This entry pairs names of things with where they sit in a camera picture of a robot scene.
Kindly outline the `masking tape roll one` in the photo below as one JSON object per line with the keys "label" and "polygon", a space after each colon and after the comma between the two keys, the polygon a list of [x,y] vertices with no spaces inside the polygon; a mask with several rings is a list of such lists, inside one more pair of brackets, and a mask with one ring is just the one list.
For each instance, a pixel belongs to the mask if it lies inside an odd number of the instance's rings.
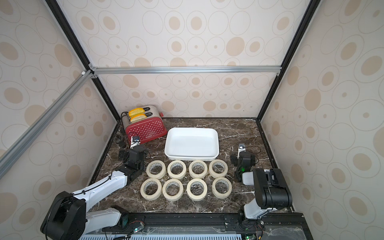
{"label": "masking tape roll one", "polygon": [[157,200],[162,194],[162,184],[157,179],[147,179],[142,183],[140,192],[147,201]]}

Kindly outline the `masking tape roll two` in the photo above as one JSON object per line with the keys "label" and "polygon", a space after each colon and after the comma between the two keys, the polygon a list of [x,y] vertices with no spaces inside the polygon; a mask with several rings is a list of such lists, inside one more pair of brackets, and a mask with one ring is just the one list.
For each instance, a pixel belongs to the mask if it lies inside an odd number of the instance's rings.
{"label": "masking tape roll two", "polygon": [[202,179],[192,179],[187,185],[187,194],[195,202],[202,201],[208,192],[207,184]]}

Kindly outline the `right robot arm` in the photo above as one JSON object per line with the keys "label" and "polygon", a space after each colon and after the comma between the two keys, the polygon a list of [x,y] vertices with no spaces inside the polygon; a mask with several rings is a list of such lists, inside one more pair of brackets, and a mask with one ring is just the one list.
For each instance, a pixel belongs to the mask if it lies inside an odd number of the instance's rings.
{"label": "right robot arm", "polygon": [[231,155],[231,163],[236,167],[236,180],[254,187],[255,198],[244,205],[246,219],[259,220],[270,212],[292,206],[293,197],[280,169],[253,169],[256,156],[248,151]]}

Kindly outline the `masking tape roll four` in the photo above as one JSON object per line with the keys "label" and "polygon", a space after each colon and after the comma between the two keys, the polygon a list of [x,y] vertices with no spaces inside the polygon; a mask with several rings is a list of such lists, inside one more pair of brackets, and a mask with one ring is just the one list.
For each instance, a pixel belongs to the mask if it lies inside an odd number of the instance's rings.
{"label": "masking tape roll four", "polygon": [[209,165],[209,173],[215,179],[225,177],[228,173],[228,165],[223,160],[213,160]]}

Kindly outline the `masking tape roll eight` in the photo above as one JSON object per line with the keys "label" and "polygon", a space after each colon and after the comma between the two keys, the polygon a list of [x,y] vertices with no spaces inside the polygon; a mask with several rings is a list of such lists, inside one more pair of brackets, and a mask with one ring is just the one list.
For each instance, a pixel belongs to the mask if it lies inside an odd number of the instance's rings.
{"label": "masking tape roll eight", "polygon": [[178,201],[182,197],[183,192],[183,184],[177,179],[170,179],[164,183],[163,195],[170,202]]}

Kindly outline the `masking tape roll three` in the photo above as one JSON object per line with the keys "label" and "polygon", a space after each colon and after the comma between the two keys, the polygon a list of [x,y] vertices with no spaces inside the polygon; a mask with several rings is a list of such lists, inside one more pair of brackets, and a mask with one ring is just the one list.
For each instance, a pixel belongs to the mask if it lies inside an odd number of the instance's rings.
{"label": "masking tape roll three", "polygon": [[162,179],[167,172],[167,168],[164,162],[155,160],[148,164],[146,173],[149,178]]}

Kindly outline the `masking tape roll seven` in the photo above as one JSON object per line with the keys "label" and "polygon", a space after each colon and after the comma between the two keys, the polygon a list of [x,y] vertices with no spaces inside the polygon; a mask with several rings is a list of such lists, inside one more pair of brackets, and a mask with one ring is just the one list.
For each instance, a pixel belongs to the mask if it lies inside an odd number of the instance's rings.
{"label": "masking tape roll seven", "polygon": [[216,178],[212,184],[212,192],[216,198],[225,199],[232,192],[232,184],[227,178]]}

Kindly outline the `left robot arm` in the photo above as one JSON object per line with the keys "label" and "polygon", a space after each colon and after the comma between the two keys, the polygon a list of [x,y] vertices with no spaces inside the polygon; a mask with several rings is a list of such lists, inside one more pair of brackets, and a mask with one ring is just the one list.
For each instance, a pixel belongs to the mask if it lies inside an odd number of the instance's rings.
{"label": "left robot arm", "polygon": [[46,239],[78,240],[94,230],[112,227],[119,223],[121,211],[110,208],[95,214],[88,211],[102,199],[128,186],[145,169],[148,150],[135,146],[128,152],[128,158],[107,177],[73,193],[59,193],[40,227]]}

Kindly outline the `white plastic storage tray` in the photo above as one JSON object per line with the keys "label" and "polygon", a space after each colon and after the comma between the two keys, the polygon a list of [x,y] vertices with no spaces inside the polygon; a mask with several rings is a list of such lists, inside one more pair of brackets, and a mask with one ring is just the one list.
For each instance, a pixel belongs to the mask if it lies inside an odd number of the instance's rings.
{"label": "white plastic storage tray", "polygon": [[168,131],[165,155],[170,160],[213,161],[219,152],[219,136],[214,129],[172,128]]}

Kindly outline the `masking tape roll six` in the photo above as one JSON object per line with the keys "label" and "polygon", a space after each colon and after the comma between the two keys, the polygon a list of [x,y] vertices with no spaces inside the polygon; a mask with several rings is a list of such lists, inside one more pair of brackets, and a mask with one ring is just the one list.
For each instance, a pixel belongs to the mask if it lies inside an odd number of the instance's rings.
{"label": "masking tape roll six", "polygon": [[189,173],[192,179],[204,179],[207,172],[207,164],[201,160],[195,160],[189,165]]}

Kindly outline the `masking tape roll five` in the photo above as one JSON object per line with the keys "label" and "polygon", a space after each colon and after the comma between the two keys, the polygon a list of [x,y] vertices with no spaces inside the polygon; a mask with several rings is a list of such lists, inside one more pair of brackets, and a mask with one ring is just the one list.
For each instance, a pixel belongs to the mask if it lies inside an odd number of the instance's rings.
{"label": "masking tape roll five", "polygon": [[187,167],[184,162],[180,160],[174,160],[168,165],[167,171],[171,179],[181,180],[187,173]]}

